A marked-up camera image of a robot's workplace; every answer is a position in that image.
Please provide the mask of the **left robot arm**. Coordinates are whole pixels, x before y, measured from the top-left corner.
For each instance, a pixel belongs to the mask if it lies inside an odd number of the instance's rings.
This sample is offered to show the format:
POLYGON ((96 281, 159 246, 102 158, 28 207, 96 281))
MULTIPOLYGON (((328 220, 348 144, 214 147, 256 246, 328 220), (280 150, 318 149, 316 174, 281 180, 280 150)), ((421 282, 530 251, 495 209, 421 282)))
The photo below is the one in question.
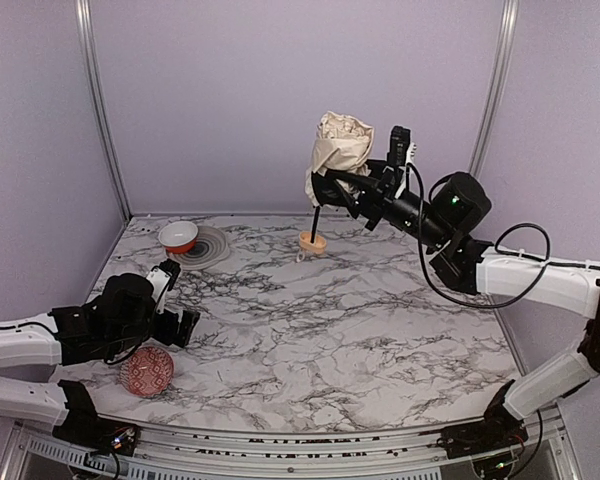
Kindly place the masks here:
MULTIPOLYGON (((0 322, 0 369, 124 362, 146 341, 185 347, 199 321, 197 312, 165 307, 177 275, 160 267, 147 276, 107 279, 103 291, 78 306, 54 308, 33 317, 0 322)), ((27 382, 0 376, 0 416, 61 428, 98 414, 79 382, 27 382)))

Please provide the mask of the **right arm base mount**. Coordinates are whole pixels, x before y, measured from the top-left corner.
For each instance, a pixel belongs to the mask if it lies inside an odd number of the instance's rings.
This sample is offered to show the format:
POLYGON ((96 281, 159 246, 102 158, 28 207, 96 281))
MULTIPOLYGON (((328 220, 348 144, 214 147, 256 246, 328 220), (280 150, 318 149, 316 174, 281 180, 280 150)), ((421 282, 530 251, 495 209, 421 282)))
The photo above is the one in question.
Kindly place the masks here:
POLYGON ((456 459, 522 445, 528 438, 523 426, 505 431, 479 421, 443 428, 436 446, 445 450, 448 459, 456 459))

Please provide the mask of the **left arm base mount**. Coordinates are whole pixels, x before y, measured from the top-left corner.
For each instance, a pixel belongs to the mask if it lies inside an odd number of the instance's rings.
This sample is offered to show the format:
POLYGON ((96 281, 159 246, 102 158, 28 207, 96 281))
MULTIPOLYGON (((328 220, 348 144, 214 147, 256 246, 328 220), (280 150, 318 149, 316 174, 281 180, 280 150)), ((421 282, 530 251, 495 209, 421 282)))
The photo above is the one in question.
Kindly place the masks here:
POLYGON ((54 438, 98 452, 132 456, 140 427, 105 418, 67 418, 52 430, 54 438))

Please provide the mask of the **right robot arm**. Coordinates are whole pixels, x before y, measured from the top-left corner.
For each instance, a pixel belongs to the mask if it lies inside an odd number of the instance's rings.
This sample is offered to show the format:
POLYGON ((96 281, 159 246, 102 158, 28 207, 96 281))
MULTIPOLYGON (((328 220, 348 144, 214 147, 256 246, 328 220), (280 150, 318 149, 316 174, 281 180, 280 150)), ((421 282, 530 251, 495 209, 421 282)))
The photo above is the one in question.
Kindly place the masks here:
POLYGON ((484 412, 486 426, 512 429, 534 411, 568 396, 600 376, 600 262, 567 261, 526 254, 472 237, 491 208, 480 183, 466 172, 443 177, 426 198, 407 187, 413 163, 375 161, 368 176, 329 169, 312 173, 309 185, 321 206, 344 207, 374 229, 385 220, 418 242, 424 276, 446 286, 442 298, 462 305, 459 294, 503 297, 500 308, 520 300, 559 307, 586 318, 582 339, 525 376, 502 387, 484 412))

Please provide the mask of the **beige folding umbrella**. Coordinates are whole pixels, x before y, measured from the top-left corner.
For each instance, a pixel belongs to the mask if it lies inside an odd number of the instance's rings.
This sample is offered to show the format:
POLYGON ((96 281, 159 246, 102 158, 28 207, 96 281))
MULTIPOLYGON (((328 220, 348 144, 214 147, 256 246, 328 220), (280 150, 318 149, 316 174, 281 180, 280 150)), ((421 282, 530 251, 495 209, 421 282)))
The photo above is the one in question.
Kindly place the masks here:
POLYGON ((317 126, 316 139, 311 153, 310 166, 305 174, 305 194, 313 207, 313 222, 310 231, 299 234, 299 251, 296 262, 304 260, 307 253, 322 254, 326 240, 317 233, 321 207, 314 195, 314 187, 339 184, 348 193, 356 188, 343 181, 329 184, 325 173, 328 169, 360 173, 369 160, 374 143, 375 129, 358 118, 327 111, 317 126))

